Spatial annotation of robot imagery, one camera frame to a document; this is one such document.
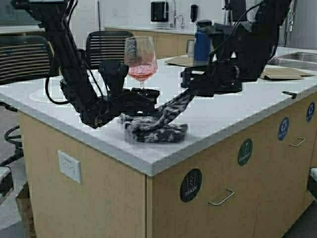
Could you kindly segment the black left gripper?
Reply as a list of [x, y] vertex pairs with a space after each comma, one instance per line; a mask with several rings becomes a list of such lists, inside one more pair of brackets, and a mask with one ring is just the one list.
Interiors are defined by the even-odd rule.
[[[128, 71], [129, 66], [115, 60], [106, 59], [99, 64], [98, 72], [107, 90], [107, 96], [102, 97], [99, 116], [118, 117], [121, 114], [151, 116], [158, 112], [156, 99], [160, 96], [160, 91], [147, 88], [124, 88]], [[137, 103], [135, 93], [154, 100], [149, 103]]]

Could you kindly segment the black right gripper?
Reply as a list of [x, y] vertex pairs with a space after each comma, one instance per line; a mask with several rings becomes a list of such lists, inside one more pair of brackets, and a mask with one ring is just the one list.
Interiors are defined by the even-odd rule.
[[225, 59], [207, 65], [187, 67], [180, 73], [181, 87], [192, 96], [213, 97], [214, 95], [242, 92], [241, 69], [236, 59]]

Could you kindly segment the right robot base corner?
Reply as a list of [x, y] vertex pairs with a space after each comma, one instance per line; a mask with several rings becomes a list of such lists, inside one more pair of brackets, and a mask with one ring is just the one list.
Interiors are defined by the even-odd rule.
[[309, 180], [308, 180], [308, 191], [317, 199], [317, 168], [313, 167], [310, 169]]

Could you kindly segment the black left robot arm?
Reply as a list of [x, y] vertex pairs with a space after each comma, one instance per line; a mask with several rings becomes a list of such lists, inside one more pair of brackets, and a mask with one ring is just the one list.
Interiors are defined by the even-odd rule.
[[130, 67], [121, 62], [102, 61], [100, 73], [109, 92], [106, 96], [97, 95], [89, 80], [90, 68], [79, 53], [69, 27], [76, 1], [13, 0], [11, 4], [15, 9], [26, 11], [45, 29], [63, 76], [61, 90], [83, 124], [96, 129], [121, 114], [148, 116], [156, 110], [156, 91], [146, 94], [140, 89], [123, 87]]

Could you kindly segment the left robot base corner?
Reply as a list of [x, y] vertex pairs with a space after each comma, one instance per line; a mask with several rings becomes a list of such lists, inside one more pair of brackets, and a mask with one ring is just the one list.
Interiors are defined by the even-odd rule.
[[0, 203], [2, 204], [5, 199], [14, 190], [14, 183], [12, 171], [10, 167], [0, 168]]

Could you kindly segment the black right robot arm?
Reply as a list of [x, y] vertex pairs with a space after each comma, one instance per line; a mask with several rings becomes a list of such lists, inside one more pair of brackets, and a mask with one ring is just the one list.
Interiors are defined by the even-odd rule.
[[263, 0], [254, 6], [257, 13], [252, 22], [207, 26], [203, 32], [213, 50], [204, 65], [181, 72], [183, 94], [213, 97], [240, 93], [244, 83], [256, 82], [277, 50], [279, 28], [290, 5], [289, 0]]

